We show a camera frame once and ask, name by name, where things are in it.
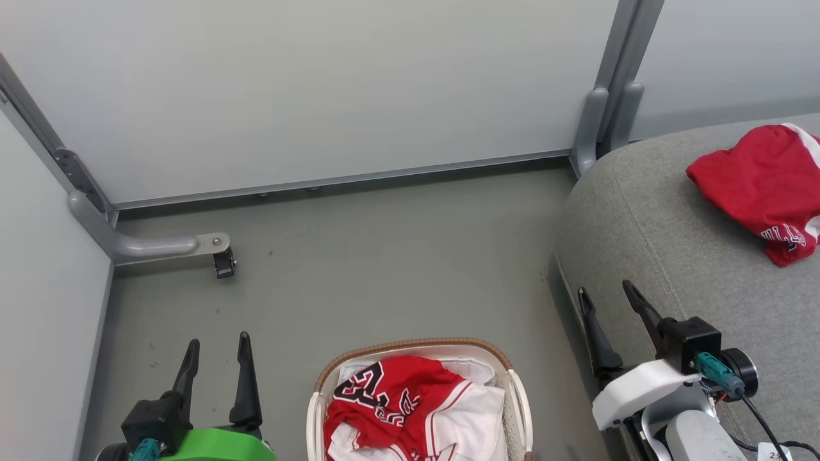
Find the red cloth on sofa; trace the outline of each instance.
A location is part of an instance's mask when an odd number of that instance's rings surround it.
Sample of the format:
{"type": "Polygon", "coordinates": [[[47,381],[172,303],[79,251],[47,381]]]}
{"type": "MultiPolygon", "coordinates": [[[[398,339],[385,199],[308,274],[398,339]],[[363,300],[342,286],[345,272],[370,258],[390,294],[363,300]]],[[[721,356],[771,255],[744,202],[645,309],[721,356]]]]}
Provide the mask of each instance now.
{"type": "Polygon", "coordinates": [[[695,160],[686,174],[704,197],[768,240],[778,266],[814,253],[820,233],[820,143],[791,123],[751,130],[734,148],[695,160]]]}

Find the gray ottoman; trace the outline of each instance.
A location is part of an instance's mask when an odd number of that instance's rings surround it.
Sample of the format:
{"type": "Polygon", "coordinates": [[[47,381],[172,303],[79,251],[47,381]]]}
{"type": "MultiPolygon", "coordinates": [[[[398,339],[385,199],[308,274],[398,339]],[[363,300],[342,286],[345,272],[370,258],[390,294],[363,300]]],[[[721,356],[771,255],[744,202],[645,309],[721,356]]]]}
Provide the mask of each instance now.
{"type": "MultiPolygon", "coordinates": [[[[795,116],[647,139],[604,156],[567,201],[556,256],[573,301],[579,287],[589,291],[625,364],[654,358],[623,294],[621,281],[630,279],[661,315],[702,317],[722,331],[724,348],[745,351],[760,376],[753,401],[775,435],[818,448],[820,253],[776,267],[764,241],[707,203],[686,177],[696,158],[782,121],[820,134],[820,114],[795,116]]],[[[719,411],[731,434],[753,445],[768,440],[742,403],[719,411]]]]}

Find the white wall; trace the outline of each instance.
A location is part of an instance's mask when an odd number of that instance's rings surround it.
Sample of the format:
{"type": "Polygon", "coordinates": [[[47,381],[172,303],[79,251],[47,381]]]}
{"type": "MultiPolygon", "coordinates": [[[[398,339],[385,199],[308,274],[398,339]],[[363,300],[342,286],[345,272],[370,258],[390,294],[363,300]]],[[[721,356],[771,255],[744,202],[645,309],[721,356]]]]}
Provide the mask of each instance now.
{"type": "Polygon", "coordinates": [[[6,172],[0,181],[2,459],[72,459],[80,449],[111,262],[2,112],[0,153],[6,172]]]}
{"type": "Polygon", "coordinates": [[[6,0],[113,203],[570,148],[617,0],[6,0]]]}
{"type": "Polygon", "coordinates": [[[666,0],[633,139],[820,112],[820,2],[666,0]]]}

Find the red and white clothing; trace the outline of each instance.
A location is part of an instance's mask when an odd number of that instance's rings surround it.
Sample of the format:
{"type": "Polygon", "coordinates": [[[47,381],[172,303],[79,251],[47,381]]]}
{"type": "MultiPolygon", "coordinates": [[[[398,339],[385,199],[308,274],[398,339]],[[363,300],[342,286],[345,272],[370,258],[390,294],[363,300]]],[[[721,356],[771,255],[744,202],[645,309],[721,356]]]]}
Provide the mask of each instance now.
{"type": "Polygon", "coordinates": [[[814,253],[820,234],[820,144],[791,123],[755,128],[686,169],[704,197],[768,240],[778,266],[814,253]]]}
{"type": "Polygon", "coordinates": [[[334,461],[490,461],[504,392],[422,357],[387,358],[334,391],[325,447],[334,461]]]}

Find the laundry basket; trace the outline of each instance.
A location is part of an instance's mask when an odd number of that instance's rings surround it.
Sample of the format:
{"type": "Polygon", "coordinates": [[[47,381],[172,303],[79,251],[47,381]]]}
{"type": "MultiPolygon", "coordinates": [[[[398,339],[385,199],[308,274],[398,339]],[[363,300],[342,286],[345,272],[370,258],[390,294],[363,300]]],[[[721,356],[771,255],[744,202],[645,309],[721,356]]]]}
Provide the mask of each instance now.
{"type": "Polygon", "coordinates": [[[365,367],[385,358],[416,355],[442,362],[444,367],[458,372],[459,367],[485,367],[493,376],[489,384],[504,391],[503,441],[507,461],[532,460],[532,415],[524,385],[513,371],[507,357],[492,344],[473,338],[434,338],[407,340],[364,349],[356,349],[337,357],[322,370],[307,407],[307,459],[325,461],[323,427],[333,390],[342,381],[343,373],[365,367]]]}

